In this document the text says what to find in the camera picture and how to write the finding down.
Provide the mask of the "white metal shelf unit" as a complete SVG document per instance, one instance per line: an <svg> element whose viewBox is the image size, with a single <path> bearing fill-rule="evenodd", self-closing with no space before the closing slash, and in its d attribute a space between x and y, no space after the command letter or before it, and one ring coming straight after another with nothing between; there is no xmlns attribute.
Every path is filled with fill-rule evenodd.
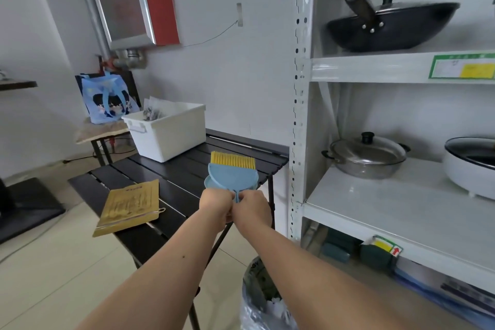
<svg viewBox="0 0 495 330"><path fill-rule="evenodd" d="M470 197L441 162L451 138L495 139L495 80L429 79L435 55L495 52L495 0L394 2L461 6L414 48L352 53L326 30L352 14L344 0L292 0L289 236L299 240L306 219L362 240L379 234L400 257L495 294L495 201ZM411 148L392 177L352 177L321 155L366 131Z"/></svg>

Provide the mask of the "blue brush with yellow bristles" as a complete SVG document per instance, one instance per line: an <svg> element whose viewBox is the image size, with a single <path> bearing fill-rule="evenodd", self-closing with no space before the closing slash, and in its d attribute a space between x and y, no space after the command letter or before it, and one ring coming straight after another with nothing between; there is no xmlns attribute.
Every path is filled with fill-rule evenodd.
<svg viewBox="0 0 495 330"><path fill-rule="evenodd" d="M255 158L219 151L211 152L211 164L256 170Z"/></svg>

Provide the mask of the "person's right forearm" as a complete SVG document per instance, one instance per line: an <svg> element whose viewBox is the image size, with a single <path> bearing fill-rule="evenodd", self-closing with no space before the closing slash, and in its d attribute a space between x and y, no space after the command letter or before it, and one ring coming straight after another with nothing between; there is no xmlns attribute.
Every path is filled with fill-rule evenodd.
<svg viewBox="0 0 495 330"><path fill-rule="evenodd" d="M300 330L413 330L371 289L268 225L237 226L263 261Z"/></svg>

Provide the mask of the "yellow and green shelf tag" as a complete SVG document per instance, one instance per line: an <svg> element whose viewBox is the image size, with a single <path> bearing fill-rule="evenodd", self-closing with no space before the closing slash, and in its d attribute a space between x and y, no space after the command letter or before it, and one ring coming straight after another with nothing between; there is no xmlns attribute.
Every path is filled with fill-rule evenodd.
<svg viewBox="0 0 495 330"><path fill-rule="evenodd" d="M385 254L388 254L393 258L398 258L404 250L401 245L379 234L375 234L369 239L366 239L360 247L364 251L374 253L380 257L384 257Z"/></svg>

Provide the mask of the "clear plastic trash bag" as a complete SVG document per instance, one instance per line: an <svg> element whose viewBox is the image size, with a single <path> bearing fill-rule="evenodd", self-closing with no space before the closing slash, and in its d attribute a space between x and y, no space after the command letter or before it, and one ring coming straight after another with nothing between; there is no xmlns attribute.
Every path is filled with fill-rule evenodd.
<svg viewBox="0 0 495 330"><path fill-rule="evenodd" d="M299 330L259 256L243 276L239 317L241 330Z"/></svg>

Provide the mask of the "blue cartoon tote bag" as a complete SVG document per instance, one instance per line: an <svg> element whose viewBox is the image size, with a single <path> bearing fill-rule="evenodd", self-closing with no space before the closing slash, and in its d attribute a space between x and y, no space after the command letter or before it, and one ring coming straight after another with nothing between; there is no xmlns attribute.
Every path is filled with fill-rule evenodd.
<svg viewBox="0 0 495 330"><path fill-rule="evenodd" d="M129 71L82 73L75 76L92 124L121 120L141 110L139 94Z"/></svg>

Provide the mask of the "person's left forearm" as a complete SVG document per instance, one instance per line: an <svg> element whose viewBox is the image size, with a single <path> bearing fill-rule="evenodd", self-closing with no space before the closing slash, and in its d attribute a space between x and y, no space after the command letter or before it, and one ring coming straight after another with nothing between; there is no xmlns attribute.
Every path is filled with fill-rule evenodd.
<svg viewBox="0 0 495 330"><path fill-rule="evenodd" d="M202 208L75 330L182 330L226 213Z"/></svg>

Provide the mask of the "dark wooden ledge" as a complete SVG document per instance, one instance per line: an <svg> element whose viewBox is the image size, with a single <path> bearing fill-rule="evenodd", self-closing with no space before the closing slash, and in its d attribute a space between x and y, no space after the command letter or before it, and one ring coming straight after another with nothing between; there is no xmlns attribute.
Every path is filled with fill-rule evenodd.
<svg viewBox="0 0 495 330"><path fill-rule="evenodd" d="M0 80L0 92L36 88L38 84L36 81L28 80L14 80L14 79L4 79Z"/></svg>

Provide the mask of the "dark green box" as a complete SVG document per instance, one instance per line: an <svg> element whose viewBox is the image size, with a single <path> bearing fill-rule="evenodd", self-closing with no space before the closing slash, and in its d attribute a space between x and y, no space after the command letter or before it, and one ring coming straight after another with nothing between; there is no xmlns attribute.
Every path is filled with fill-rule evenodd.
<svg viewBox="0 0 495 330"><path fill-rule="evenodd" d="M359 259L362 264L369 268L389 274L394 270L398 258L378 246L362 244L359 250Z"/></svg>
<svg viewBox="0 0 495 330"><path fill-rule="evenodd" d="M335 229L328 229L320 254L341 263L348 263L356 247L355 238Z"/></svg>

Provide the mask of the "white plastic storage bin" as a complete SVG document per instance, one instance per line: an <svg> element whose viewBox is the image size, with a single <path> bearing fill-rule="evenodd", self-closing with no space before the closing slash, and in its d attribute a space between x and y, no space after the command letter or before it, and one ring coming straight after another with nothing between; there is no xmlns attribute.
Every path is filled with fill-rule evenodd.
<svg viewBox="0 0 495 330"><path fill-rule="evenodd" d="M174 110L156 120L145 120L143 111L122 116L142 157L164 163L206 142L206 106L172 104Z"/></svg>

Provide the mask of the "person's left hand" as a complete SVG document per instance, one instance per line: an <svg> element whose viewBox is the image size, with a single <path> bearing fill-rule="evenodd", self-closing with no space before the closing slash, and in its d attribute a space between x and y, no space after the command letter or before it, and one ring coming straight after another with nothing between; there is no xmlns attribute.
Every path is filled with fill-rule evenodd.
<svg viewBox="0 0 495 330"><path fill-rule="evenodd" d="M224 214L233 195L235 195L234 192L220 188L206 188L201 194L200 212L210 219L217 233L221 232L227 224L224 221Z"/></svg>

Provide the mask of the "blue plastic dustpan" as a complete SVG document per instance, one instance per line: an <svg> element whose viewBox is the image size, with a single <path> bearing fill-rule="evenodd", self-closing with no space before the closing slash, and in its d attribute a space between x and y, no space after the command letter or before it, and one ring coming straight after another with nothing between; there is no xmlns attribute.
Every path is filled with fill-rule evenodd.
<svg viewBox="0 0 495 330"><path fill-rule="evenodd" d="M206 188L227 189L235 193L235 203L239 202L239 193L257 188L258 171L224 164L208 164L208 176L204 180Z"/></svg>

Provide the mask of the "clear packets of small parts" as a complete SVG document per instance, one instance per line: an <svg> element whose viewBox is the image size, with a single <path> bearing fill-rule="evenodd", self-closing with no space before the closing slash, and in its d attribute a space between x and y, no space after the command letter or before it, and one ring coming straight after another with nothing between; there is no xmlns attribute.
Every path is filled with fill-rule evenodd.
<svg viewBox="0 0 495 330"><path fill-rule="evenodd" d="M182 111L179 102L162 100L150 96L144 100L143 115L145 121L154 121L173 116Z"/></svg>

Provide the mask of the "black wok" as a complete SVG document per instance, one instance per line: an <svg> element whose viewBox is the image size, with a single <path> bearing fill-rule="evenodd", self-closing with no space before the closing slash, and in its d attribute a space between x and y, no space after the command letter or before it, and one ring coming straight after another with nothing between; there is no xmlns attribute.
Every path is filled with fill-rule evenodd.
<svg viewBox="0 0 495 330"><path fill-rule="evenodd" d="M344 0L354 15L331 20L326 30L349 52L407 50L435 37L461 4L393 3L372 6L368 0Z"/></svg>

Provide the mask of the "steel pot with lid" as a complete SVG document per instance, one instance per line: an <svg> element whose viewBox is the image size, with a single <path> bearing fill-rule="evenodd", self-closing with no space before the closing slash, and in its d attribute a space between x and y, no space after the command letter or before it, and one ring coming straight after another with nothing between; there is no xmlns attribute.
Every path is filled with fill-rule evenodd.
<svg viewBox="0 0 495 330"><path fill-rule="evenodd" d="M330 149L321 154L347 175L387 179L400 169L410 151L411 148L405 144L363 132L360 137L333 142Z"/></svg>

